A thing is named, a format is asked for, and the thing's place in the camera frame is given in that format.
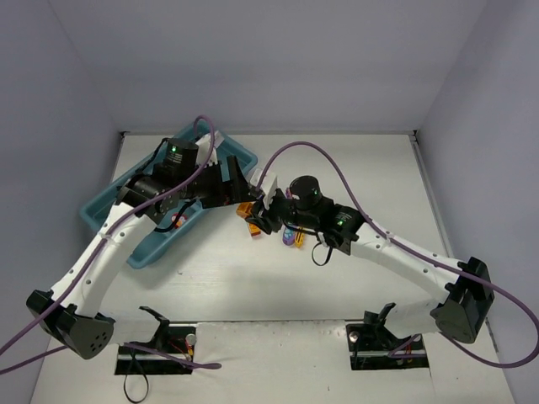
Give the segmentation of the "orange yellow lego brick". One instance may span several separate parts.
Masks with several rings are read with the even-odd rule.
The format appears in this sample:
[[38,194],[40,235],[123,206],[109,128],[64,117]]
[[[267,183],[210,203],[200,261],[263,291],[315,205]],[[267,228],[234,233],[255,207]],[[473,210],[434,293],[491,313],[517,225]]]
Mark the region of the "orange yellow lego brick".
[[262,231],[254,224],[248,223],[248,230],[251,237],[258,237],[262,234]]

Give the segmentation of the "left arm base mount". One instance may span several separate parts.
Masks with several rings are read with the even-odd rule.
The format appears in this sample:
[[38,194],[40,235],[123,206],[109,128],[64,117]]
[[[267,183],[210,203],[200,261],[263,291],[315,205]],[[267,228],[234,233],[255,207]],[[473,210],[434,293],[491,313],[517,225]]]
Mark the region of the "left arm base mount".
[[[134,342],[144,348],[192,362],[195,356],[196,325],[173,323],[161,313],[148,306],[140,306],[157,322],[158,327],[148,342]],[[118,348],[115,375],[191,375],[193,369],[144,350],[120,346]]]

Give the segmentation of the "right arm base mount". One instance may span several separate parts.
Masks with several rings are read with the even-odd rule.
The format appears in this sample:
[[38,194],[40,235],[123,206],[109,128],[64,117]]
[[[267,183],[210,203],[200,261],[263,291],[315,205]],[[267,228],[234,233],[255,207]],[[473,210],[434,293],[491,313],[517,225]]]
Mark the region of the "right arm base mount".
[[386,304],[378,313],[366,311],[362,320],[345,325],[353,371],[429,368],[420,335],[397,338],[386,328],[387,317],[395,306]]

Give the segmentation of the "small orange lego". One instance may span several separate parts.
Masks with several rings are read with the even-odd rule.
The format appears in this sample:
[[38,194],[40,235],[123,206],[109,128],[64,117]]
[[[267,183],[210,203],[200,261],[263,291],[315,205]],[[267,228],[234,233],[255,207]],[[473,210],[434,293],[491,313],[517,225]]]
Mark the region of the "small orange lego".
[[245,220],[251,216],[252,208],[253,208],[253,202],[243,202],[237,206],[236,214],[240,218]]

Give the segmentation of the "red white lego brick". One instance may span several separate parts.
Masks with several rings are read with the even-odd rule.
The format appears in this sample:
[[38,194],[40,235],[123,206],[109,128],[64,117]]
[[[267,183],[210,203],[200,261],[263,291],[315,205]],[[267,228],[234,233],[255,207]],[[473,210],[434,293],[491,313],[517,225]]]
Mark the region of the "red white lego brick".
[[171,224],[173,225],[174,229],[180,228],[186,221],[188,217],[186,214],[173,214],[171,217]]

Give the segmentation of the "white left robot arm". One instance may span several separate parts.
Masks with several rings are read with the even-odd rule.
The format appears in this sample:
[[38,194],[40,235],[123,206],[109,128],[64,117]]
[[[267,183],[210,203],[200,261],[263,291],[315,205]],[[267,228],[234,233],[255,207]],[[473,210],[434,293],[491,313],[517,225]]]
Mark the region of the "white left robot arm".
[[204,209],[248,201],[245,176],[257,161],[220,133],[163,139],[83,208],[93,240],[59,281],[26,301],[40,327],[82,359],[125,342],[118,320],[101,311],[121,267],[156,262]]

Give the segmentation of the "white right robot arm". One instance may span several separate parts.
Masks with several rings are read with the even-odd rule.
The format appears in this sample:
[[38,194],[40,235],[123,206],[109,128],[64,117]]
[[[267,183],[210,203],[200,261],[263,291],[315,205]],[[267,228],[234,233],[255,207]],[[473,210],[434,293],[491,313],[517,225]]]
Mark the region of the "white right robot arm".
[[284,194],[276,175],[258,168],[249,185],[257,198],[249,221],[263,232],[277,232],[282,226],[301,230],[315,236],[331,253],[339,251],[377,264],[428,294],[411,304],[390,302],[380,312],[366,312],[366,323],[378,335],[394,341],[440,332],[460,343],[475,342],[494,302],[483,261],[439,256],[389,231],[378,233],[357,209],[323,196],[313,176],[296,178],[290,193]]

